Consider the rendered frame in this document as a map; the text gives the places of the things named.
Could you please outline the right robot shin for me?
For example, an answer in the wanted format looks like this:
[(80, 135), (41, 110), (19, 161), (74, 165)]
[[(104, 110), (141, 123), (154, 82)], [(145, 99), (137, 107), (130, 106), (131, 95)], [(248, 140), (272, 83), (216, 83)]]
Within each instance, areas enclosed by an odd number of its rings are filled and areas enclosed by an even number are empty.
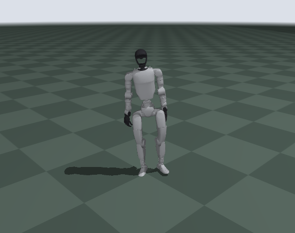
[(141, 147), (140, 144), (137, 144), (137, 153), (140, 159), (141, 168), (145, 168), (145, 154), (146, 154), (146, 147)]

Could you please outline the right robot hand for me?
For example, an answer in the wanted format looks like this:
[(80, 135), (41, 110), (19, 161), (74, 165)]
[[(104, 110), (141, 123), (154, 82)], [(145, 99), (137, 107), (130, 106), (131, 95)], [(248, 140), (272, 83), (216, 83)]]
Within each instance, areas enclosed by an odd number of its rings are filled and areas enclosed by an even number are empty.
[[(128, 115), (126, 115), (126, 114), (124, 114), (125, 115), (125, 117), (124, 117), (124, 123), (127, 125), (127, 126), (129, 126), (129, 127), (131, 127), (130, 125), (132, 125), (132, 123), (130, 122), (130, 115), (131, 115), (131, 112), (128, 112)], [(130, 125), (129, 125), (130, 124)]]

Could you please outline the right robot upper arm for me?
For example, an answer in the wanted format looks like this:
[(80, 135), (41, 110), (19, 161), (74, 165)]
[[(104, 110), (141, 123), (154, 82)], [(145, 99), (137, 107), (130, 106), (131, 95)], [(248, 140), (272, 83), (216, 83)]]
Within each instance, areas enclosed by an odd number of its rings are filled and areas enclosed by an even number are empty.
[(132, 80), (133, 79), (133, 71), (127, 72), (125, 74), (125, 98), (126, 99), (131, 99), (133, 96), (133, 93), (131, 92), (131, 88), (132, 88)]

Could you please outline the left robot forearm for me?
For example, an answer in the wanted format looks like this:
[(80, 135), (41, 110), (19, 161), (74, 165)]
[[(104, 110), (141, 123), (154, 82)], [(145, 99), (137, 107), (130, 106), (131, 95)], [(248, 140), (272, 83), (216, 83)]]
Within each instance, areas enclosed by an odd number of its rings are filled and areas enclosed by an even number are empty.
[[(164, 89), (164, 92), (165, 92), (165, 89)], [(164, 95), (159, 95), (159, 98), (160, 98), (161, 109), (163, 110), (164, 107), (167, 108), (166, 93)]]

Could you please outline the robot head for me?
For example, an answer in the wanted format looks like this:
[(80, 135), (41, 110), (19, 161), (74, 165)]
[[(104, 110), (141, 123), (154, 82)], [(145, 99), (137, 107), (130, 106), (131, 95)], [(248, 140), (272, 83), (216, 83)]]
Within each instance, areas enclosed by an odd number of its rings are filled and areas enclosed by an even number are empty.
[[(145, 61), (145, 63), (138, 63), (138, 61), (137, 61), (137, 59), (142, 59), (142, 58), (146, 58), (146, 61)], [(147, 53), (146, 53), (146, 51), (145, 50), (143, 50), (143, 49), (139, 49), (139, 50), (137, 50), (136, 52), (135, 52), (135, 59), (136, 59), (136, 62), (137, 62), (137, 64), (139, 65), (139, 67), (140, 67), (140, 69), (138, 69), (138, 70), (140, 70), (140, 71), (144, 71), (144, 70), (146, 70), (147, 68), (145, 68), (146, 66), (146, 62), (147, 62)]]

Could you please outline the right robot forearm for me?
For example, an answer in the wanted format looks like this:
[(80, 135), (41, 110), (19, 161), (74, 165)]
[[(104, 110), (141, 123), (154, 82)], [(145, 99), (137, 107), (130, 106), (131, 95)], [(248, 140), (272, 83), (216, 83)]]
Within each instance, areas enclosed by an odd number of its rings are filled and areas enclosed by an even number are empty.
[(124, 111), (124, 113), (126, 115), (128, 115), (128, 112), (131, 112), (131, 109), (132, 109), (131, 102), (132, 102), (132, 99), (126, 99), (125, 98), (125, 111)]

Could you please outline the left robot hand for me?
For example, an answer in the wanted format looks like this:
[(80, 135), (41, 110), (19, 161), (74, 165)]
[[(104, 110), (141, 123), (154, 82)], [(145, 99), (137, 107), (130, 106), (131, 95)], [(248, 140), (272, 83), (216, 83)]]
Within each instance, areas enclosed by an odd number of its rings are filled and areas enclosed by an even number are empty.
[(163, 108), (163, 111), (164, 111), (164, 113), (165, 113), (165, 119), (167, 120), (167, 108), (164, 107), (164, 108)]

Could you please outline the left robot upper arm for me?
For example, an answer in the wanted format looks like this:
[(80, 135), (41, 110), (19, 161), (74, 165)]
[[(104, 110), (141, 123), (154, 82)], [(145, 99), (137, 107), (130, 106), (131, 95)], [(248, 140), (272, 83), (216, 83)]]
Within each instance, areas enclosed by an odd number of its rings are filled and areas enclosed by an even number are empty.
[(153, 71), (154, 71), (155, 76), (157, 77), (156, 78), (156, 82), (158, 85), (157, 93), (159, 95), (164, 95), (165, 92), (164, 92), (164, 88), (163, 88), (164, 82), (163, 82), (162, 71), (159, 68), (153, 68)]

